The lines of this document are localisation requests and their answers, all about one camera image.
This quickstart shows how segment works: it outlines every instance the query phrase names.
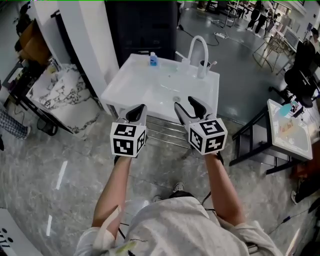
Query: shoe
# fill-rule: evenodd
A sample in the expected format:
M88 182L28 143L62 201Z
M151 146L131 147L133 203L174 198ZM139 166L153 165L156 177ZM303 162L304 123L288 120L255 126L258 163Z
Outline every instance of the shoe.
M163 199L161 198L160 195L156 195L153 199L152 199L152 202L153 203L156 203L156 202L159 202L159 201L162 201Z
M184 184L180 181L177 184L174 185L174 189L173 189L173 193L177 192L177 191L184 191L185 190L185 186Z
M292 192L291 192L291 200L293 201L293 203L294 203L295 205L298 204L298 203L296 202L296 195L297 195L296 191L292 191Z

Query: white sink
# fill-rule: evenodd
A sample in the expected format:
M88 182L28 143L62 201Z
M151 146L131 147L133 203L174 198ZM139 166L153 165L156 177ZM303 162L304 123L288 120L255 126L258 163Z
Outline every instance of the white sink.
M195 66L190 65L183 73L180 62L158 58L158 66L150 66L149 60L149 56L131 54L102 93L104 103L118 110L145 104L148 115L179 123L174 103L179 102L194 115L188 102L188 96L193 96L206 102L217 115L218 73L209 71L199 79Z

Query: black office chair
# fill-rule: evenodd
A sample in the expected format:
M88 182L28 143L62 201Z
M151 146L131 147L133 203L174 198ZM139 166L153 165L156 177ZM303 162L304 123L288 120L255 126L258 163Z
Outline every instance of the black office chair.
M223 26L215 23L215 22L223 23L221 20L212 20L212 21L211 21L212 23L215 23L216 25L218 25L218 26L220 26L220 27L222 27L222 28L224 28L225 26L228 26L229 28L231 28L231 27L235 24L236 19L238 18L237 15L234 15L234 14L230 13L230 9L231 9L231 8L228 6L228 2L229 2L229 1L218 1L217 7L215 8L215 10L214 10L214 12L213 12L214 14L218 14L218 15L219 15L219 14L222 14L222 15L225 15L225 16L226 16ZM232 23L231 26L229 26L229 25L227 24L227 23L228 23L228 18L232 18L232 19L233 19L233 23Z
M316 50L310 41L299 42L296 50L293 67L284 74L284 81L287 87L279 91L275 87L269 87L269 92L275 91L284 99L284 104L290 103L295 96L295 101L299 102L302 107L295 112L293 117L298 117L303 112L303 107L309 109L313 107L313 98L315 90L320 94L318 84L310 71L310 65L316 57Z

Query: person's arm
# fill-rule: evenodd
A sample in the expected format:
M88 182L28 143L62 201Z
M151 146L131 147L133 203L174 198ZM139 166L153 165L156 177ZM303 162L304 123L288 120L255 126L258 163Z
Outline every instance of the person's arm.
M92 227L101 227L104 221L112 214L112 212L121 206L121 214L110 223L107 230L116 239L118 228L120 226L121 217L125 210L125 200L127 191L127 181L131 157L121 156L110 175L110 178L105 185L98 202L96 203L92 221Z
M204 159L216 214L234 226L244 223L246 219L242 204L223 164L216 154L206 154Z

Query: faucet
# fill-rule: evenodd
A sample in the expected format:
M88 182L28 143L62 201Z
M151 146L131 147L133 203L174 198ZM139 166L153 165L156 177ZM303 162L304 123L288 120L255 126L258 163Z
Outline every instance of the faucet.
M204 63L203 63L203 66L200 64L200 66L198 67L198 73L197 73L197 77L202 79L206 76L206 72L207 72L207 66L208 66L208 59L209 59L209 53L208 53L208 46L207 46L207 43L205 41L205 39L200 36L200 35L196 35L192 41L191 41L191 44L190 44L190 50L189 50L189 55L188 55L188 58L186 58L185 56L183 56L181 53L179 52L175 52L177 55L179 55L181 58L182 58L182 63L185 63L185 65L190 65L190 62L191 62L191 55L192 55L192 52L193 52L193 49L194 49L194 45L195 45L195 41L199 39L202 44L203 44L203 48L204 48Z
M207 65L208 65L208 58L209 58L209 53L208 53L208 46L207 46L207 43L205 41L205 39L200 36L200 35L196 35L192 41L191 41L191 44L190 44L190 50L189 50L189 55L188 55L188 60L190 61L191 60L191 55L192 55L192 52L194 50L194 45L195 45L195 41L199 39L202 44L203 44L203 48L204 48L204 64L203 66L201 67L201 65L198 67L198 69L202 69L201 72L198 72L198 75L197 77L198 78L204 78L206 76L206 71L207 71Z

